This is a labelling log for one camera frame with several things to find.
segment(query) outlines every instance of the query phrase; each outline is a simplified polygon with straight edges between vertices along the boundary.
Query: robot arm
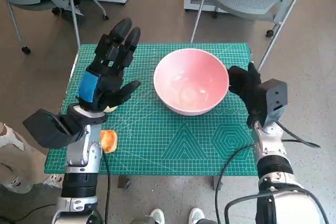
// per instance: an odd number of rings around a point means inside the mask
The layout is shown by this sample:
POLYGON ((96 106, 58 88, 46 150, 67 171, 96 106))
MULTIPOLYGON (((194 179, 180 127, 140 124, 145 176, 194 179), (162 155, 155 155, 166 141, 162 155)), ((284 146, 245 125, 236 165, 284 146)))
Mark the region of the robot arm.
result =
MULTIPOLYGON (((303 188, 297 181, 285 147, 282 128, 277 124, 287 106, 287 85, 271 79, 261 82, 251 62, 248 70, 229 69, 230 91, 244 101, 255 142, 259 192, 303 188)), ((320 223, 314 200, 305 193, 284 191, 257 199, 256 224, 320 223)))
POLYGON ((125 103, 140 85, 132 81, 121 87, 124 69, 131 64, 140 39, 140 29, 129 33, 131 27, 131 19, 123 19, 101 37, 79 85, 78 103, 69 105, 67 114, 39 110, 23 122, 42 147, 67 146, 63 187, 52 223, 103 223, 96 195, 101 124, 107 120, 103 111, 125 103))

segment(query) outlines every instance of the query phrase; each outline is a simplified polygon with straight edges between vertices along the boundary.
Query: power cord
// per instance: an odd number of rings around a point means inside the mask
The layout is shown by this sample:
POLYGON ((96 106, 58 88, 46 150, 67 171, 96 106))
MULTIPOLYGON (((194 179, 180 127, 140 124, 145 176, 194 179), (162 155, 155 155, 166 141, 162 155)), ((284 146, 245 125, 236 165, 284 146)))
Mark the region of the power cord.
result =
POLYGON ((105 224, 108 223, 109 219, 109 203, 110 203, 110 191, 111 191, 111 172, 110 165, 106 157, 106 153, 103 151, 103 157, 106 165, 107 171, 107 195, 106 195, 106 205, 105 205, 105 224))
POLYGON ((280 122, 276 122, 276 123, 280 126, 280 128, 283 129, 283 131, 285 131, 288 135, 290 135, 291 137, 294 137, 296 139, 296 141, 284 141, 284 142, 297 142, 297 143, 302 143, 302 144, 304 144, 306 146, 309 146, 309 147, 312 147, 312 148, 321 148, 321 146, 316 144, 316 143, 305 141, 302 138, 300 138, 299 136, 296 136, 293 132, 291 132, 289 129, 284 127, 280 122))
MULTIPOLYGON (((308 142, 308 141, 305 141, 303 140, 302 138, 296 136, 294 133, 292 133, 290 130, 288 130, 286 127, 284 127, 281 123, 277 122, 277 124, 285 131, 287 132, 290 136, 294 137, 295 139, 290 139, 290 140, 282 140, 283 142, 294 142, 294 143, 301 143, 301 144, 304 144, 308 147, 311 147, 311 148, 321 148, 320 145, 316 144, 316 143, 313 143, 313 142, 308 142)), ((222 224, 221 223, 221 217, 219 215, 219 210, 218 210, 218 191, 219 191, 219 188, 220 188, 220 183, 222 181, 222 178, 223 178, 223 175, 224 175, 224 172, 225 170, 228 168, 229 164, 231 163, 231 161, 239 154, 241 153, 242 151, 246 150, 246 149, 249 149, 249 148, 252 148, 254 147, 254 144, 250 144, 250 145, 247 145, 243 148, 240 148, 239 150, 237 150, 230 158, 229 160, 224 164, 223 166, 223 169, 221 171, 221 174, 219 175, 219 179, 218 179, 218 182, 217 182, 217 186, 216 186, 216 192, 215 192, 215 210, 216 210, 216 217, 217 217, 217 222, 218 224, 222 224)), ((269 197, 271 195, 274 195, 274 194, 278 194, 278 193, 281 193, 283 191, 293 191, 293 190, 296 190, 296 191, 299 191, 301 193, 304 193, 304 194, 307 194, 309 195, 314 201, 315 203, 318 205, 322 215, 323 215, 323 219, 325 221, 326 224, 329 224, 329 221, 328 221, 328 217, 321 205, 321 203, 318 201, 318 199, 316 198, 315 195, 313 195, 313 193, 311 193, 310 191, 306 190, 306 189, 303 189, 303 188, 300 188, 300 187, 285 187, 283 189, 280 189, 280 190, 277 190, 277 191, 270 191, 270 192, 266 192, 266 193, 258 193, 258 194, 255 194, 255 195, 250 195, 250 196, 245 196, 245 197, 241 197, 241 198, 237 198, 235 200, 232 200, 231 202, 229 202, 226 206, 225 206, 225 211, 224 211, 224 215, 225 215, 225 224, 229 224, 229 218, 228 218, 228 210, 231 206, 239 203, 239 202, 242 202, 242 201, 246 201, 246 200, 250 200, 250 199, 256 199, 256 198, 260 198, 260 197, 269 197)))
POLYGON ((41 207, 37 207, 33 210, 31 210, 30 212, 28 212, 26 215, 24 215, 23 217, 19 218, 19 219, 16 219, 16 220, 11 220, 7 217, 4 217, 4 216, 0 216, 0 220, 4 220, 4 221, 7 221, 9 224, 16 224, 16 222, 19 222, 19 221, 22 221, 24 220, 25 218, 27 218, 29 215, 31 215, 33 212, 37 211, 37 210, 40 210, 42 208, 46 208, 46 207, 51 207, 51 206, 55 206, 56 204, 48 204, 48 205, 45 205, 45 206, 41 206, 41 207))
POLYGON ((217 182, 217 186, 216 186, 216 193, 215 193, 215 209, 216 209, 216 216, 217 216, 217 222, 218 224, 221 224, 221 217, 219 216, 219 211, 218 211, 218 191, 219 191, 219 185, 222 181, 222 178, 223 178, 223 175, 224 175, 224 172, 226 170, 226 168, 229 166, 229 164, 231 163, 231 161, 240 153, 242 152, 243 150, 246 150, 246 149, 249 149, 249 148, 252 148, 254 147, 254 144, 250 144, 250 145, 247 145, 243 148, 240 148, 239 150, 237 150, 230 158, 229 160, 225 163, 222 171, 221 171, 221 174, 219 176, 219 179, 218 179, 218 182, 217 182))

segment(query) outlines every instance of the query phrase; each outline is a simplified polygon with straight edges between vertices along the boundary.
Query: pink bowl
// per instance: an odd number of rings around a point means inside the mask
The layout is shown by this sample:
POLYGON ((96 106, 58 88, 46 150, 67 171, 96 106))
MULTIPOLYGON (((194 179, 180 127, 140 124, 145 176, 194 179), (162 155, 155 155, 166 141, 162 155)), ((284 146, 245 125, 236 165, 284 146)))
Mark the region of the pink bowl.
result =
POLYGON ((154 73, 161 100, 181 115, 201 115, 227 93, 229 76, 223 63, 200 49, 181 49, 166 55, 154 73))

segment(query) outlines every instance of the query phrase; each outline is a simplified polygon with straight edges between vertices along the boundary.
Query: gray floor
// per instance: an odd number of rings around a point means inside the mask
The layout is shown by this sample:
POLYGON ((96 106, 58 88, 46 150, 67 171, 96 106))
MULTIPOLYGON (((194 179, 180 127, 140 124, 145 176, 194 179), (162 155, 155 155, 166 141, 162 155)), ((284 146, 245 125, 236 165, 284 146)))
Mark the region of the gray floor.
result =
MULTIPOLYGON (((80 27, 83 43, 95 43, 102 33, 121 18, 129 16, 142 29, 141 42, 187 42, 196 12, 185 13, 183 0, 129 0, 125 6, 104 3, 110 20, 102 21, 92 2, 81 8, 87 22, 80 27)), ((32 49, 27 58, 19 48, 4 2, 0 2, 0 121, 21 132, 32 145, 21 121, 39 108, 57 112, 64 98, 76 42, 72 26, 51 12, 15 10, 22 34, 32 49)), ((299 0, 280 34, 261 76, 288 83, 289 105, 281 119, 305 139, 322 145, 313 150, 286 144, 295 173, 303 186, 315 193, 330 221, 336 222, 336 2, 335 0, 299 0)), ((203 13, 195 41, 243 41, 250 44, 253 59, 259 62, 268 39, 270 23, 251 22, 230 15, 213 20, 203 13)), ((110 218, 113 223, 128 223, 133 217, 149 213, 154 207, 164 210, 166 223, 186 223, 192 207, 201 207, 215 218, 214 192, 206 177, 134 176, 128 191, 113 192, 110 218)), ((226 202, 255 193, 254 177, 225 177, 220 192, 221 211, 226 202)), ((57 190, 36 187, 24 196, 1 191, 0 215, 16 218, 28 210, 55 202, 57 190)), ((106 196, 106 177, 99 181, 100 209, 106 196)), ((21 223, 48 223, 54 209, 41 210, 21 223)), ((255 202, 230 211, 232 223, 253 223, 255 202)))

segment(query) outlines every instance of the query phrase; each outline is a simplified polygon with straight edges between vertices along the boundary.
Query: green cutting mat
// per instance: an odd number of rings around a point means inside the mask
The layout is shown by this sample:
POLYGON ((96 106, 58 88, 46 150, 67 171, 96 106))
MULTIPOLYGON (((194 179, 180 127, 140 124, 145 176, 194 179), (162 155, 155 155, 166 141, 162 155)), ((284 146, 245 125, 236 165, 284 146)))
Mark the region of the green cutting mat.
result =
MULTIPOLYGON (((103 125, 118 134, 117 151, 108 154, 112 174, 218 175, 234 151, 253 142, 245 106, 236 95, 229 93, 216 108, 200 116, 175 114, 158 99, 153 86, 156 65, 168 53, 191 47, 214 54, 227 68, 246 68, 250 60, 247 44, 140 44, 131 67, 125 70, 125 83, 140 80, 141 86, 103 125)), ((68 104, 77 102, 78 83, 95 48, 82 45, 62 113, 68 104)), ((65 148, 50 150, 45 172, 63 173, 65 156, 65 148)), ((106 173, 104 162, 101 173, 106 173)), ((256 175, 253 150, 237 156, 226 175, 256 175)))

